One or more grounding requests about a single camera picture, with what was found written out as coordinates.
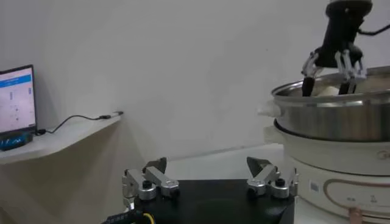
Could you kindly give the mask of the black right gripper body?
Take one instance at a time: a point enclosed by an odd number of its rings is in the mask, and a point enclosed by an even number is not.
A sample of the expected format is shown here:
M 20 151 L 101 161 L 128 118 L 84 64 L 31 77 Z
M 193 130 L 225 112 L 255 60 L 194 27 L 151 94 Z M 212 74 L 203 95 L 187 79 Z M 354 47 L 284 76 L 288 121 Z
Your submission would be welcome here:
M 349 51 L 351 64 L 361 60 L 363 53 L 354 45 L 364 17 L 372 10 L 371 2 L 329 2 L 325 14 L 328 25 L 322 46 L 314 52 L 318 54 L 315 65 L 323 68 L 337 67 L 335 54 Z

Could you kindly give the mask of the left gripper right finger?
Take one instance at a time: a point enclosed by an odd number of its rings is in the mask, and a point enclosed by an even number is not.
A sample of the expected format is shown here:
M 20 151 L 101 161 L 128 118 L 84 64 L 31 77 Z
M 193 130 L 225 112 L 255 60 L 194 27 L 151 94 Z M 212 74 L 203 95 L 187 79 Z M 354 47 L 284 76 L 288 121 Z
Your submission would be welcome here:
M 298 195 L 299 174 L 296 168 L 283 172 L 266 159 L 248 156 L 246 161 L 252 174 L 246 181 L 249 198 L 270 194 L 284 200 Z

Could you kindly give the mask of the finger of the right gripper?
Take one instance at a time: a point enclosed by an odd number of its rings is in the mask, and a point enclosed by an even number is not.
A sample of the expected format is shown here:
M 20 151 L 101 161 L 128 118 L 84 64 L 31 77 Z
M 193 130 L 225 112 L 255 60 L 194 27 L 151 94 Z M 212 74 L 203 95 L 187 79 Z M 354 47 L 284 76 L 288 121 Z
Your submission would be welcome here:
M 365 80 L 367 68 L 364 63 L 364 55 L 359 48 L 337 51 L 335 61 L 340 74 L 344 76 L 339 88 L 339 95 L 353 94 L 357 83 Z
M 302 83 L 302 96 L 310 97 L 314 88 L 316 77 L 322 72 L 323 68 L 316 66 L 315 62 L 319 58 L 319 54 L 315 51 L 310 53 L 310 56 L 302 66 L 302 75 L 304 76 Z

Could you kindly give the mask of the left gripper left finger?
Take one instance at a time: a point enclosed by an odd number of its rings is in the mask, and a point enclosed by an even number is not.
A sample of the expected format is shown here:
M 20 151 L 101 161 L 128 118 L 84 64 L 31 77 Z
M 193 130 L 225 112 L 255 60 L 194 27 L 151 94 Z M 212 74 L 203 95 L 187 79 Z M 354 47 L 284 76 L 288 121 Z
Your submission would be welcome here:
M 122 176 L 122 197 L 150 201 L 162 197 L 177 198 L 180 195 L 178 180 L 165 175 L 166 158 L 149 161 L 142 170 L 126 169 Z

